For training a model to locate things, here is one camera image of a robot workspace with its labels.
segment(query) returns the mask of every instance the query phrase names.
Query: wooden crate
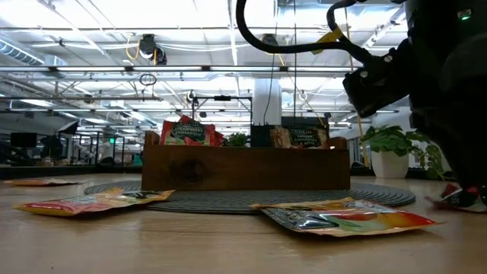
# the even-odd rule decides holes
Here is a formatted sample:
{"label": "wooden crate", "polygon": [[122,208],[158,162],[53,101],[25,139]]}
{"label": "wooden crate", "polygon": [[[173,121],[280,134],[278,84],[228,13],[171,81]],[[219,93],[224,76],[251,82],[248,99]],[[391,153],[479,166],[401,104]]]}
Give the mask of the wooden crate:
{"label": "wooden crate", "polygon": [[144,190],[347,190],[346,140],[335,149],[229,148],[159,145],[146,132]]}

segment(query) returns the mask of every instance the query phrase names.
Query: black hose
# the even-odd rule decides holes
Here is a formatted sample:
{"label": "black hose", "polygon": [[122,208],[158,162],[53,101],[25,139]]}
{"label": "black hose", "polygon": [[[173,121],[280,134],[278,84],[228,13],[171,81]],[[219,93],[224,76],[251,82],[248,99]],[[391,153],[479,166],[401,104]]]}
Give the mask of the black hose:
{"label": "black hose", "polygon": [[366,50],[353,43],[340,43],[340,42],[328,42],[328,43],[307,43],[301,45],[292,46],[273,46],[266,44],[255,37],[249,30],[245,21],[245,4],[247,0],[237,0],[237,9],[235,11],[235,17],[237,19],[238,30],[242,34],[242,37],[253,47],[260,49],[267,53],[276,54],[289,54],[289,53],[306,53],[319,49],[341,49],[357,59],[359,62],[368,62],[372,55]]}
{"label": "black hose", "polygon": [[[338,24],[335,21],[335,10],[339,8],[347,8],[353,6],[356,2],[356,0],[342,0],[329,7],[328,11],[326,12],[326,22],[328,23],[328,27],[331,31],[334,31],[338,28]],[[339,41],[343,43],[351,43],[345,35],[340,37]]]}

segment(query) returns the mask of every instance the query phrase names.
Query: ceiling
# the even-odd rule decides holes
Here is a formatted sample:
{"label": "ceiling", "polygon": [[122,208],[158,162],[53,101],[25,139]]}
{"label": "ceiling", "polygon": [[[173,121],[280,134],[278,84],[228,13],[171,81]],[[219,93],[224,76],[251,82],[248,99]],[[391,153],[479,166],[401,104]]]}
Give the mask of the ceiling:
{"label": "ceiling", "polygon": [[[39,56],[57,56],[76,66],[152,65],[136,53],[136,43],[144,33],[153,33],[156,41],[167,55],[168,65],[298,65],[313,67],[349,67],[350,58],[345,52],[327,50],[319,55],[299,53],[273,58],[249,46],[234,24],[234,1],[228,0],[55,0],[51,1],[55,11],[37,0],[0,0],[0,35],[18,43],[22,49]],[[276,10],[274,0],[248,0],[246,19],[254,35],[277,33],[279,44],[312,43],[328,32],[326,10],[334,1],[297,0],[294,16],[293,1],[279,0]],[[347,10],[336,11],[336,20],[342,30],[349,23],[350,39],[353,43],[366,46],[373,54],[383,55],[407,38],[407,26],[401,6],[390,1],[369,1],[371,4],[357,4]],[[0,65],[25,65],[8,56],[0,55]],[[354,60],[353,66],[361,64]],[[29,81],[40,89],[33,96],[63,91],[66,97],[94,96],[136,97],[142,96],[144,86],[135,75],[130,84],[128,75],[119,72],[69,73],[65,78],[48,78],[43,74],[22,72],[8,73],[19,81]],[[178,72],[155,74],[157,84],[146,89],[144,96],[160,97],[163,101],[125,101],[128,108],[139,109],[156,123],[164,119],[178,119],[176,113],[144,113],[146,109],[183,109],[187,107],[185,97],[189,91],[198,96],[233,95],[252,96],[254,79],[270,77],[269,74]],[[352,109],[342,80],[344,73],[306,74],[296,77],[299,90],[307,93],[307,103],[298,98],[298,109]],[[275,74],[283,92],[294,92],[294,74]],[[8,91],[1,91],[8,96]],[[17,102],[15,107],[25,102]],[[102,108],[100,101],[93,104],[70,102],[72,107]],[[241,108],[235,114],[210,113],[203,120],[248,121],[250,115],[245,106],[236,100],[215,102],[209,100],[207,108]],[[105,114],[110,121],[119,121],[118,114]],[[342,121],[344,114],[335,114],[332,120]]]}

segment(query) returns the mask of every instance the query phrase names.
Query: white pot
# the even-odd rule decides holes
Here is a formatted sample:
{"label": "white pot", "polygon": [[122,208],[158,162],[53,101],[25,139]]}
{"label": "white pot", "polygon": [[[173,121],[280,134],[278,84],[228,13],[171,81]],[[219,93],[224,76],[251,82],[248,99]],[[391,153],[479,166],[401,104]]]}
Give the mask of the white pot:
{"label": "white pot", "polygon": [[409,155],[397,156],[393,151],[372,152],[372,168],[377,178],[401,179],[409,168]]}

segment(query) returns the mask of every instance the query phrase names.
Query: woven placemat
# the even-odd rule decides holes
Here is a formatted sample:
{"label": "woven placemat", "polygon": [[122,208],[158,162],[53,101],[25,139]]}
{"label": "woven placemat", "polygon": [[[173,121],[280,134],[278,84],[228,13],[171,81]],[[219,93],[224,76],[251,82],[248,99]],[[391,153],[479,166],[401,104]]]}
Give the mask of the woven placemat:
{"label": "woven placemat", "polygon": [[[112,188],[140,190],[140,181],[124,181],[90,186],[86,194],[100,193]],[[200,212],[222,214],[256,214],[249,205],[280,202],[313,202],[328,199],[366,199],[386,206],[403,206],[415,201],[408,190],[369,183],[352,183],[350,190],[218,190],[176,191],[167,202],[156,202],[148,209],[169,212]]]}

